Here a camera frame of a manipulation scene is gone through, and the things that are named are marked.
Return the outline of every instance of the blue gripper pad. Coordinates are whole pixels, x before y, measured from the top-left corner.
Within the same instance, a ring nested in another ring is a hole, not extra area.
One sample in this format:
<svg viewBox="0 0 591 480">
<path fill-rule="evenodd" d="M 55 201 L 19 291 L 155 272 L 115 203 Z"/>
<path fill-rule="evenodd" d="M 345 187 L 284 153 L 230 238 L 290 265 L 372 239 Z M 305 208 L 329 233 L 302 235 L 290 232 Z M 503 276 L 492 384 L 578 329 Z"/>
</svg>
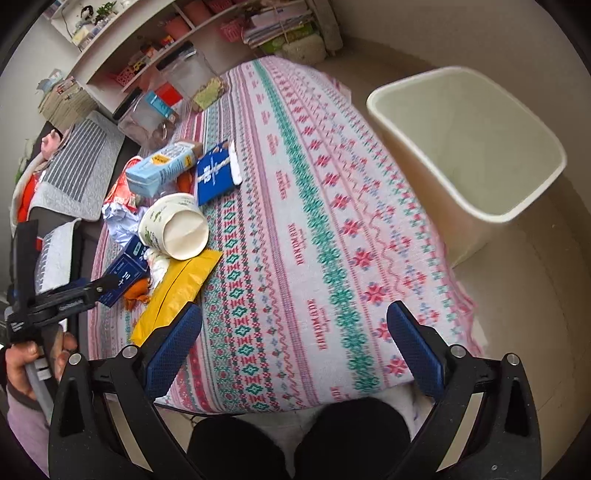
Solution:
<svg viewBox="0 0 591 480">
<path fill-rule="evenodd" d="M 445 390 L 443 365 L 421 335 L 419 323 L 400 301 L 388 307 L 386 322 L 423 394 L 439 401 Z"/>
<path fill-rule="evenodd" d="M 175 319 L 171 324 L 172 331 L 168 333 L 145 369 L 144 392 L 148 398 L 163 397 L 168 393 L 190 348 L 201 332 L 203 319 L 201 309 L 196 304 L 187 303 L 178 315 L 181 318 L 178 321 Z"/>
</svg>

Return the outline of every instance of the red packet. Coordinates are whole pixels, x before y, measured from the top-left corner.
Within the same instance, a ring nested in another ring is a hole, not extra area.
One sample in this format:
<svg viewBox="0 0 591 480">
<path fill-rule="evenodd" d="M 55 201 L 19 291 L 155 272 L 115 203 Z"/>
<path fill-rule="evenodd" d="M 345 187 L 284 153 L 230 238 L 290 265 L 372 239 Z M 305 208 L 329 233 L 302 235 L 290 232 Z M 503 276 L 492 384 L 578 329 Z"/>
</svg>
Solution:
<svg viewBox="0 0 591 480">
<path fill-rule="evenodd" d="M 136 165 L 136 163 L 139 163 L 142 160 L 142 157 L 135 156 L 125 164 L 125 167 L 123 167 L 123 171 L 121 172 L 121 175 L 119 175 L 117 182 L 111 188 L 109 194 L 103 202 L 103 205 L 108 203 L 119 203 L 120 205 L 124 205 L 131 213 L 137 213 L 138 196 L 130 191 L 129 186 L 127 185 L 127 177 L 125 176 L 125 172 L 128 168 L 132 167 L 133 165 Z"/>
</svg>

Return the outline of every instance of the purple sleeve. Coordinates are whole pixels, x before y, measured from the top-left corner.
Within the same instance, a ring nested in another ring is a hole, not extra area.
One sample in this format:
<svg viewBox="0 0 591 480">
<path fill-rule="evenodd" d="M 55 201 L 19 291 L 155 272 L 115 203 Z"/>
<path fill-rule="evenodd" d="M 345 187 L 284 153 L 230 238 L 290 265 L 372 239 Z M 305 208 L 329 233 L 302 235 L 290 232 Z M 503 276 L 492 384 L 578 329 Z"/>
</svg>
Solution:
<svg viewBox="0 0 591 480">
<path fill-rule="evenodd" d="M 36 411 L 19 403 L 7 392 L 8 424 L 14 436 L 21 442 L 29 457 L 49 476 L 47 449 L 49 446 L 49 427 L 43 412 Z"/>
</svg>

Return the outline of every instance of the gray tube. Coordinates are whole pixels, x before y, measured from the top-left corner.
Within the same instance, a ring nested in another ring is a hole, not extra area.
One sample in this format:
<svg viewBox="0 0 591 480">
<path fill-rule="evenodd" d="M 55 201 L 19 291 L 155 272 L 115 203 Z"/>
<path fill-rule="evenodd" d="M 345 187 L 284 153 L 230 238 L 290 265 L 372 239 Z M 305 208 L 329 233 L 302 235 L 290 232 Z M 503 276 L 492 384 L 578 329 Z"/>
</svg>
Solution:
<svg viewBox="0 0 591 480">
<path fill-rule="evenodd" d="M 35 392 L 35 396 L 37 397 L 37 401 L 45 415 L 47 420 L 47 424 L 51 425 L 51 414 L 53 413 L 53 399 L 49 394 L 49 390 L 45 386 L 45 382 L 43 380 L 39 380 L 37 376 L 37 367 L 35 367 L 35 363 L 26 364 L 25 370 L 27 371 L 27 377 L 29 382 L 31 383 L 31 387 Z"/>
</svg>

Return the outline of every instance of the black pants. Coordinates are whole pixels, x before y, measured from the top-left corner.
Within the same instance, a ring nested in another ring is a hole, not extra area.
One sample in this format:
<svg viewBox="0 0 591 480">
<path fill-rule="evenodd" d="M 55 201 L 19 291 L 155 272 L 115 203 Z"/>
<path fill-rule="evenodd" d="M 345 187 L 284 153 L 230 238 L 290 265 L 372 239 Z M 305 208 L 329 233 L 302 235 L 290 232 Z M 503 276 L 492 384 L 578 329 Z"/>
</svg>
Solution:
<svg viewBox="0 0 591 480">
<path fill-rule="evenodd" d="M 400 413 L 375 398 L 324 408 L 294 455 L 297 480 L 384 479 L 410 444 Z M 206 480 L 287 480 L 282 450 L 236 417 L 197 423 L 187 456 Z"/>
</svg>

